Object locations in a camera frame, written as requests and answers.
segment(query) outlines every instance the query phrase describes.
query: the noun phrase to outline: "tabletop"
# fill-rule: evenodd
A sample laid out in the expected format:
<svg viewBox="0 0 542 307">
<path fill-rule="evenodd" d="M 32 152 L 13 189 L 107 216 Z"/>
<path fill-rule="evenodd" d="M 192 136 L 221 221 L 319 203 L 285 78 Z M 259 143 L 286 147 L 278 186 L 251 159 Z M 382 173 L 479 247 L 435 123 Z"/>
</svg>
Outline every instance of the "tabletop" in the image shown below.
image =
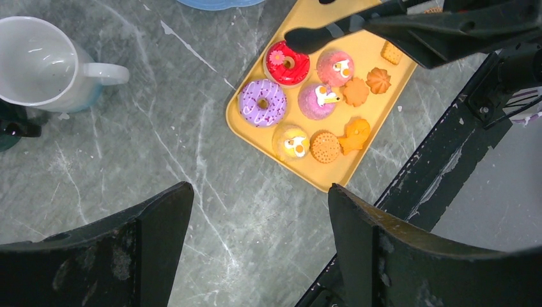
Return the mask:
<svg viewBox="0 0 542 307">
<path fill-rule="evenodd" d="M 327 195 L 236 137 L 224 113 L 294 2 L 204 12 L 175 0 L 2 1 L 0 18 L 45 19 L 131 80 L 90 110 L 29 110 L 47 122 L 0 153 L 0 244 L 188 181 L 194 208 L 169 305 L 293 306 L 335 253 Z M 418 68 L 347 188 L 376 201 L 483 59 Z"/>
</svg>

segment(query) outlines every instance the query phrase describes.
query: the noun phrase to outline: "red donut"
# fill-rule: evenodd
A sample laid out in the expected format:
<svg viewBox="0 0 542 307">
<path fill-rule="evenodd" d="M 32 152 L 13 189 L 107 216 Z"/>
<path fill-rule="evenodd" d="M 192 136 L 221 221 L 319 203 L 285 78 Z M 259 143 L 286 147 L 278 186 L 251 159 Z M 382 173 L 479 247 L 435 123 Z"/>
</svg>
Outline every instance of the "red donut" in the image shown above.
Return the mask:
<svg viewBox="0 0 542 307">
<path fill-rule="evenodd" d="M 273 44 L 263 58 L 265 75 L 284 88 L 301 85 L 309 76 L 309 56 L 296 53 L 282 40 Z"/>
</svg>

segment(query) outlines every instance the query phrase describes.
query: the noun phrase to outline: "yellow tray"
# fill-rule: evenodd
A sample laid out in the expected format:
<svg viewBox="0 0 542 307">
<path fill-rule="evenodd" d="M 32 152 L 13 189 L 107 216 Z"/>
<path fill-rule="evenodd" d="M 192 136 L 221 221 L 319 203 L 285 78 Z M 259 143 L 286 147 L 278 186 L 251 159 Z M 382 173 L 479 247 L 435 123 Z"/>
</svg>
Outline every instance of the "yellow tray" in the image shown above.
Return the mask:
<svg viewBox="0 0 542 307">
<path fill-rule="evenodd" d="M 298 0 L 239 89 L 236 90 L 226 109 L 226 121 L 233 133 L 323 192 L 327 192 L 332 183 L 346 185 L 351 179 L 361 159 L 373 142 L 376 133 L 380 130 L 399 94 L 403 91 L 405 84 L 414 72 L 416 64 L 405 55 L 403 55 L 397 66 L 384 60 L 380 56 L 380 51 L 385 40 L 367 31 L 334 40 L 322 50 L 310 55 L 310 78 L 304 85 L 321 83 L 316 73 L 316 61 L 320 53 L 327 49 L 341 49 L 347 52 L 354 60 L 354 76 L 360 77 L 364 81 L 366 81 L 367 73 L 375 67 L 386 69 L 391 76 L 392 86 L 386 93 L 381 95 L 370 93 L 367 102 L 360 107 L 348 106 L 344 101 L 340 101 L 329 117 L 319 121 L 306 118 L 299 109 L 297 95 L 304 85 L 284 89 L 288 98 L 288 109 L 282 122 L 293 123 L 302 127 L 309 134 L 309 137 L 319 130 L 327 130 L 337 136 L 343 136 L 345 125 L 351 118 L 364 118 L 370 123 L 371 134 L 365 142 L 364 149 L 350 152 L 348 155 L 341 154 L 334 162 L 329 164 L 319 163 L 310 153 L 293 162 L 279 161 L 272 149 L 272 136 L 277 126 L 256 128 L 247 123 L 238 112 L 237 98 L 239 92 L 248 82 L 265 78 L 262 64 L 265 52 L 271 44 L 284 40 L 284 34 L 288 30 L 298 27 L 320 28 L 329 22 L 378 3 L 380 3 L 378 0 L 335 0 L 331 4 L 320 4 L 317 0 Z"/>
</svg>

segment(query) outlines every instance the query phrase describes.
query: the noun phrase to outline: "blue plate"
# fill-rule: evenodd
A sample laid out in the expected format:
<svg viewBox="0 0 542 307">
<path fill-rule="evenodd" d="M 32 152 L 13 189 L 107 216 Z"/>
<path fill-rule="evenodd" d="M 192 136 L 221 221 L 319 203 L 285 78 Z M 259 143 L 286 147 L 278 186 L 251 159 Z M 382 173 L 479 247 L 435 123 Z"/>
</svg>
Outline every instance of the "blue plate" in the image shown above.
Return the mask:
<svg viewBox="0 0 542 307">
<path fill-rule="evenodd" d="M 226 8 L 239 8 L 263 2 L 263 0 L 177 0 L 191 8 L 204 11 L 220 11 Z"/>
</svg>

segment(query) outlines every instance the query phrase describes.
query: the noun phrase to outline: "tray rim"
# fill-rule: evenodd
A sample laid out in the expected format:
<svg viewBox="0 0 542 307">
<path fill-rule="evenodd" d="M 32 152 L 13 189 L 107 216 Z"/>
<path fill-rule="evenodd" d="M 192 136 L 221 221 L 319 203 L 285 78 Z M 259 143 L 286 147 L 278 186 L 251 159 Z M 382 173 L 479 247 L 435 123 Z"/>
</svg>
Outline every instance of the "tray rim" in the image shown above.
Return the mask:
<svg viewBox="0 0 542 307">
<path fill-rule="evenodd" d="M 378 0 L 370 0 L 374 5 L 377 5 L 379 4 L 380 2 Z M 233 128 L 232 124 L 230 123 L 230 119 L 229 119 L 229 111 L 230 111 L 230 108 L 233 107 L 232 105 L 235 104 L 236 100 L 237 100 L 237 96 L 238 96 L 238 92 L 240 91 L 241 87 L 246 84 L 246 82 L 249 80 L 250 76 L 252 75 L 252 72 L 254 71 L 254 69 L 256 69 L 257 65 L 261 65 L 261 62 L 263 61 L 263 57 L 265 55 L 265 51 L 267 49 L 269 49 L 269 47 L 275 43 L 275 40 L 277 38 L 277 36 L 280 35 L 280 31 L 284 31 L 282 30 L 282 26 L 283 24 L 288 20 L 290 19 L 293 15 L 292 13 L 298 8 L 298 6 L 301 5 L 301 1 L 296 1 L 296 3 L 294 4 L 294 6 L 291 8 L 290 12 L 288 13 L 288 15 L 286 16 L 286 18 L 283 20 L 283 22 L 281 23 L 281 25 L 279 26 L 279 28 L 277 29 L 277 31 L 275 31 L 275 33 L 271 36 L 271 39 L 269 40 L 269 42 L 267 43 L 267 45 L 265 46 L 265 48 L 263 49 L 263 51 L 259 54 L 258 56 L 258 59 L 256 60 L 256 62 L 254 62 L 253 66 L 248 69 L 245 77 L 243 78 L 243 81 L 239 84 L 239 86 L 235 89 L 235 91 L 233 92 L 233 95 L 232 97 L 230 98 L 229 102 L 228 102 L 228 105 L 226 106 L 226 114 L 225 114 L 225 117 L 226 117 L 226 123 L 228 124 L 228 127 L 229 129 L 233 132 L 233 134 L 235 134 L 236 136 L 238 136 L 239 138 L 241 138 L 243 141 L 245 141 L 247 144 L 251 145 L 252 147 L 254 147 L 255 149 L 257 149 L 258 151 L 260 151 L 261 153 L 265 154 L 266 156 L 270 157 L 271 159 L 273 159 L 276 163 L 278 163 L 279 165 L 281 165 L 282 167 L 288 169 L 289 171 L 291 171 L 292 173 L 296 174 L 298 177 L 300 177 L 301 179 L 305 180 L 307 183 L 311 184 L 313 187 L 317 188 L 318 190 L 324 192 L 324 193 L 328 193 L 328 189 L 324 189 L 323 187 L 320 187 L 318 184 L 316 184 L 316 182 L 313 182 L 312 180 L 310 180 L 309 178 L 307 178 L 306 176 L 302 175 L 301 173 L 299 173 L 298 171 L 296 171 L 295 169 L 291 168 L 289 165 L 287 165 L 286 163 L 284 163 L 283 161 L 280 161 L 277 157 L 274 157 L 273 155 L 269 154 L 268 152 L 262 150 L 260 147 L 256 146 L 255 144 L 253 144 L 252 142 L 250 142 L 247 138 L 245 138 L 243 135 L 241 135 L 241 133 L 239 133 L 236 129 Z M 365 150 L 365 152 L 363 153 L 363 155 L 361 156 L 361 158 L 359 158 L 359 160 L 357 162 L 354 162 L 351 164 L 351 166 L 353 166 L 355 164 L 355 167 L 353 168 L 353 171 L 350 172 L 350 174 L 347 174 L 347 176 L 343 177 L 343 179 L 345 179 L 345 185 L 347 185 L 350 180 L 352 179 L 354 173 L 357 171 L 357 168 L 359 167 L 359 164 L 361 163 L 361 161 L 363 160 L 363 158 L 365 157 L 365 155 L 367 154 L 367 151 L 369 150 L 369 148 L 371 147 L 371 145 L 373 144 L 373 141 L 375 140 L 375 138 L 377 137 L 378 133 L 380 132 L 380 129 L 382 128 L 382 125 L 384 125 L 384 123 L 386 122 L 389 114 L 391 113 L 393 107 L 395 106 L 395 104 L 397 103 L 397 100 L 399 99 L 399 97 L 401 96 L 401 94 L 403 93 L 403 90 L 405 90 L 405 86 L 407 86 L 408 82 L 410 81 L 410 78 L 412 77 L 412 74 L 414 74 L 414 71 L 416 70 L 416 68 L 418 67 L 418 64 L 414 61 L 411 60 L 411 64 L 409 65 L 409 67 L 407 68 L 406 72 L 403 74 L 403 78 L 405 80 L 405 82 L 403 82 L 403 84 L 400 86 L 400 87 L 397 87 L 397 97 L 395 98 L 395 101 L 391 104 L 390 108 L 388 108 L 388 110 L 386 111 L 385 109 L 383 110 L 382 112 L 382 115 L 381 117 L 383 118 L 382 120 L 382 123 L 378 126 L 378 127 L 372 127 L 371 130 L 375 130 L 375 136 L 370 140 L 368 141 L 365 146 L 365 148 L 367 148 L 367 150 Z"/>
</svg>

